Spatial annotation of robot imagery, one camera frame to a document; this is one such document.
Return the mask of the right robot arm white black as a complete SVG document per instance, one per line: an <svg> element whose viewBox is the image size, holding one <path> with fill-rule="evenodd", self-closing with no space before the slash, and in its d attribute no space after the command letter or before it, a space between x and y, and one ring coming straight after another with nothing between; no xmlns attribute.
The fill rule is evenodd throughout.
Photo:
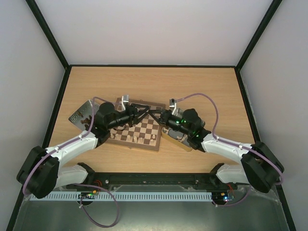
<svg viewBox="0 0 308 231"><path fill-rule="evenodd" d="M216 136L204 128L205 123L195 109L187 109L181 116L166 109L149 110L148 113L159 125L187 135L187 142L193 149L218 154L238 163L235 168L223 165L210 176L214 188L219 189L229 182L246 183L268 193L281 180L284 167L265 143L240 143Z"/></svg>

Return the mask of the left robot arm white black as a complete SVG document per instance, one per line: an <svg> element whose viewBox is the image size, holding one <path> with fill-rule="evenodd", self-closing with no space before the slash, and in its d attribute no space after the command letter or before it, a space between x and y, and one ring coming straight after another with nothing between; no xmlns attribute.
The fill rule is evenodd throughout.
<svg viewBox="0 0 308 231"><path fill-rule="evenodd" d="M64 165L78 155L105 143L110 138L112 129L138 124L148 110L146 105L126 103L119 112L111 102L102 103L97 111L92 111L87 129L76 137L54 147L32 148L16 177L22 184L23 194L33 194L40 199L57 187L84 182L88 175L84 167Z"/></svg>

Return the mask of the light chess pawn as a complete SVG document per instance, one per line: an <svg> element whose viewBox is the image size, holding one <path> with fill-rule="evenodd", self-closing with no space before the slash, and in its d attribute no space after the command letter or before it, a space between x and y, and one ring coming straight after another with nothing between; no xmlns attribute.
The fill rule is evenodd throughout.
<svg viewBox="0 0 308 231"><path fill-rule="evenodd" d="M116 138L117 140L119 140L119 139L121 138L121 135L120 135L120 134L116 134L115 136L116 136L115 138Z"/></svg>

